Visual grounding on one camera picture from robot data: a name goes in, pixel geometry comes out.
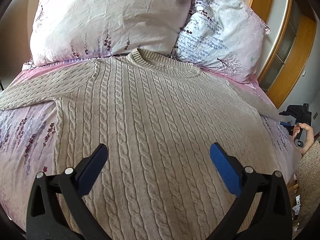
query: black controller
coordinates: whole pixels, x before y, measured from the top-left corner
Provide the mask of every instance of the black controller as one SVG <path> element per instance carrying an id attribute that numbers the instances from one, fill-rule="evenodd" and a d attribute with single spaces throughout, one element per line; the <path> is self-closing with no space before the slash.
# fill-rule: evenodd
<path id="1" fill-rule="evenodd" d="M 309 111 L 309 104 L 303 104 L 303 106 L 299 105 L 289 105 L 287 107 L 286 111 L 283 111 L 279 113 L 279 115 L 289 116 L 291 115 L 296 119 L 295 123 L 306 123 L 311 126 L 311 115 L 312 113 Z M 293 135 L 293 128 L 294 126 L 281 122 L 281 125 L 283 125 L 289 132 L 289 135 Z M 297 136 L 294 138 L 294 143 L 298 147 L 303 147 L 303 142 L 300 141 L 300 137 L 302 134 L 303 129 L 300 129 L 300 132 L 297 134 Z"/>

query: blue gripper pad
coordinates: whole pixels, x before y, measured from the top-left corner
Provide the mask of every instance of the blue gripper pad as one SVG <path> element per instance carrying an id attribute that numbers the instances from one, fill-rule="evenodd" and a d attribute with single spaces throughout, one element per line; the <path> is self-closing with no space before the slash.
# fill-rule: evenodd
<path id="1" fill-rule="evenodd" d="M 77 193 L 80 196 L 85 196 L 89 194 L 104 164 L 108 160 L 107 147 L 103 144 L 100 144 L 97 147 L 97 149 L 92 153 L 92 155 L 88 158 L 90 158 L 90 160 L 77 180 Z"/>
<path id="2" fill-rule="evenodd" d="M 284 126 L 284 127 L 290 127 L 291 124 L 287 123 L 287 122 L 280 122 L 280 125 Z"/>
<path id="3" fill-rule="evenodd" d="M 228 160 L 228 155 L 218 143 L 211 145 L 210 157 L 229 192 L 239 197 L 242 190 L 241 178 Z"/>

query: metal screw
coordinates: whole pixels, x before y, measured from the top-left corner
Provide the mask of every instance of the metal screw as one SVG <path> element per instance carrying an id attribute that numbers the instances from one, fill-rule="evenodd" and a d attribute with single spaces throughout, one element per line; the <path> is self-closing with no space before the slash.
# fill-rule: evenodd
<path id="1" fill-rule="evenodd" d="M 278 178 L 281 178 L 282 177 L 282 173 L 280 171 L 275 171 L 275 175 L 278 177 Z"/>
<path id="2" fill-rule="evenodd" d="M 250 166 L 245 167 L 244 170 L 246 173 L 253 173 L 253 168 Z"/>
<path id="3" fill-rule="evenodd" d="M 67 175 L 73 173 L 73 168 L 66 168 L 64 173 L 67 174 Z"/>
<path id="4" fill-rule="evenodd" d="M 43 177 L 43 172 L 38 172 L 36 177 L 37 179 L 41 179 Z"/>

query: floral bedding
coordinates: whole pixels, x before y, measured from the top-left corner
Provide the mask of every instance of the floral bedding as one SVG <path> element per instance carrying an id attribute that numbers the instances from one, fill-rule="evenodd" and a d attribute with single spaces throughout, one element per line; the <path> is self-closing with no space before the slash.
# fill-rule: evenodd
<path id="1" fill-rule="evenodd" d="M 12 84 L 73 65 L 64 63 L 24 70 Z M 270 103 L 259 95 L 262 92 L 259 87 L 251 89 L 244 84 L 237 85 L 252 90 L 253 94 Z M 53 175 L 56 113 L 54 102 L 0 111 L 0 169 L 8 170 L 7 176 L 0 178 L 0 185 L 4 185 L 0 188 L 0 204 L 22 229 L 26 228 L 28 198 L 36 173 L 43 171 L 46 175 Z M 261 119 L 266 127 L 266 136 L 272 138 L 278 161 L 285 167 L 284 177 L 290 178 L 296 160 L 293 158 L 295 149 L 286 129 L 271 118 L 262 116 Z"/>
<path id="2" fill-rule="evenodd" d="M 169 55 L 191 0 L 39 0 L 30 38 L 36 66 L 130 53 Z"/>
<path id="3" fill-rule="evenodd" d="M 269 27 L 242 0 L 192 0 L 172 57 L 248 83 L 269 33 Z"/>

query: pink bedsheet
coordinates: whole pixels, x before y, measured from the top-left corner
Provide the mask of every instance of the pink bedsheet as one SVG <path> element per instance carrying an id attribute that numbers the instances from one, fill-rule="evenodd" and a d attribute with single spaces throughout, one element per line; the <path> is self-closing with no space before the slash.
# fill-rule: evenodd
<path id="1" fill-rule="evenodd" d="M 23 70 L 11 86 L 75 64 L 77 62 Z M 254 78 L 251 80 L 253 88 L 230 82 L 272 104 Z M 55 137 L 56 113 L 54 102 L 0 111 L 0 169 L 8 170 L 8 176 L 0 178 L 0 203 L 13 221 L 24 230 L 28 198 L 36 173 L 43 171 L 46 175 L 53 174 L 52 141 Z M 284 128 L 273 119 L 261 118 L 273 139 L 276 152 L 279 152 L 279 161 L 282 165 L 287 165 L 286 156 L 290 156 L 293 146 Z"/>

